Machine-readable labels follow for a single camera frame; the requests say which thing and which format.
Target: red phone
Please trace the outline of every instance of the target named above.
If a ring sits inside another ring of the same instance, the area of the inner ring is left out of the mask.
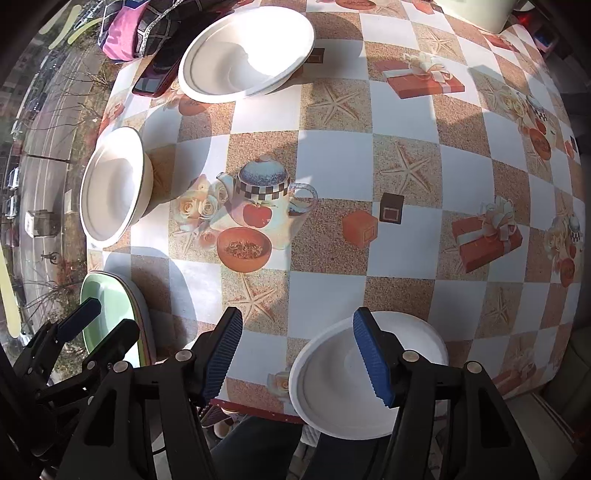
[[[154,98],[162,95],[177,76],[178,65],[191,42],[222,16],[219,12],[199,12],[183,20],[143,71],[131,92]]]

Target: white plate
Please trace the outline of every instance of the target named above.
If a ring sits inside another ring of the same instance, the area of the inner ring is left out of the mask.
[[[396,334],[405,349],[447,365],[447,349],[431,325],[400,312],[373,312],[379,327]],[[353,317],[311,340],[291,367],[291,403],[300,417],[322,433],[367,440],[392,433],[397,408],[376,397],[353,335]]]
[[[314,28],[283,7],[234,12],[207,27],[178,68],[183,92],[204,103],[234,102],[280,87],[308,58]]]
[[[154,184],[152,163],[131,127],[112,131],[92,154],[80,189],[80,220],[91,244],[110,247],[144,214]]]

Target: person's leg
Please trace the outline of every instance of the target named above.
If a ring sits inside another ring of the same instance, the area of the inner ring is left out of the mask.
[[[212,449],[220,480],[285,480],[302,425],[247,417]]]

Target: blue gripper pad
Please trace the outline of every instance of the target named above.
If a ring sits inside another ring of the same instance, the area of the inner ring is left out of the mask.
[[[205,385],[203,386],[203,398],[207,403],[219,395],[222,384],[232,363],[238,342],[242,336],[242,313],[234,309],[232,317],[216,345],[213,355],[206,367]]]
[[[357,309],[353,314],[353,334],[376,396],[384,401],[384,405],[390,407],[394,402],[394,392],[390,384],[390,370],[368,322],[375,323],[369,310],[362,312]]]

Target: stacked plates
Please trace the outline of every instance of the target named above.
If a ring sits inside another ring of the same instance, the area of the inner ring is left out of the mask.
[[[183,92],[204,103],[235,102],[272,92],[306,61],[314,27],[295,10],[234,12],[203,30],[178,68]]]
[[[156,362],[150,314],[144,296],[130,279],[102,271],[91,271],[82,283],[80,302],[93,297],[99,299],[102,311],[83,331],[88,353],[124,319],[134,320],[139,326],[139,340],[127,352],[125,360],[134,367]]]
[[[150,158],[131,127],[112,131],[90,157],[80,188],[80,220],[97,248],[115,244],[145,213],[154,186]]]

